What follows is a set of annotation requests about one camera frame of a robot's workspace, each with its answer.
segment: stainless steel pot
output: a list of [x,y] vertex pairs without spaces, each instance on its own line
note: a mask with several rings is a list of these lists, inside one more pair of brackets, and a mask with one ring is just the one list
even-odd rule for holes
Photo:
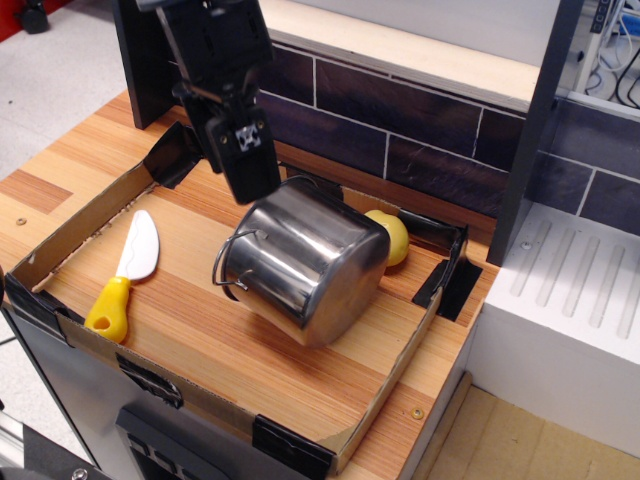
[[218,252],[213,281],[302,345],[319,347],[360,316],[388,256],[382,226],[294,177],[253,204]]

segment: black vertical frame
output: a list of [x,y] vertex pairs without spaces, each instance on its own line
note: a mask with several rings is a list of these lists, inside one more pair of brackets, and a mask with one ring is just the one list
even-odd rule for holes
[[[577,38],[584,4],[585,0],[561,0],[558,6],[487,257],[495,265],[504,262],[531,208],[536,188],[536,156],[554,139],[558,97],[566,97],[573,86],[571,77],[575,76],[575,64],[579,58],[572,43]],[[570,55],[576,55],[576,58],[571,59]]]
[[112,2],[134,124],[144,129],[176,104],[178,67],[155,12],[140,12],[136,0]]

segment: yellow knife handle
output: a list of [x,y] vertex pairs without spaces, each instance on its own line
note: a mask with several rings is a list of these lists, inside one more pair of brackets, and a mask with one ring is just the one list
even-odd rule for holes
[[84,321],[84,326],[120,343],[127,336],[127,302],[131,280],[112,277]]

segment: yellow ball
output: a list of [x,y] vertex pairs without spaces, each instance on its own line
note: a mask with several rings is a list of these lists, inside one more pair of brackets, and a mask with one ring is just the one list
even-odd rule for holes
[[387,261],[387,267],[393,267],[398,265],[409,253],[409,232],[407,227],[404,226],[402,220],[395,215],[389,215],[381,210],[370,210],[365,213],[371,220],[378,222],[382,225],[391,238],[391,244],[389,247],[389,260]]

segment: black tape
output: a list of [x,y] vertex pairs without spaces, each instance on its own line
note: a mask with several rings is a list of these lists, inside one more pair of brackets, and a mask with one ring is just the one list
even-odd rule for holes
[[16,314],[40,330],[48,333],[65,345],[67,338],[60,329],[56,313],[82,323],[82,317],[69,310],[63,303],[46,291],[32,293],[11,273],[7,273],[6,293]]
[[193,129],[175,122],[149,150],[143,163],[156,182],[175,188],[202,158]]
[[253,423],[253,446],[311,480],[323,480],[334,453],[262,415]]
[[469,230],[454,227],[406,210],[398,214],[412,238],[449,251],[449,259],[443,260],[431,272],[412,302],[429,308],[433,295],[443,289],[438,315],[455,321],[475,286],[482,268],[467,258]]
[[182,407],[184,404],[182,394],[172,382],[151,370],[136,365],[119,353],[116,353],[116,359],[122,373],[133,380],[140,388],[161,398],[167,405],[171,405],[176,409]]

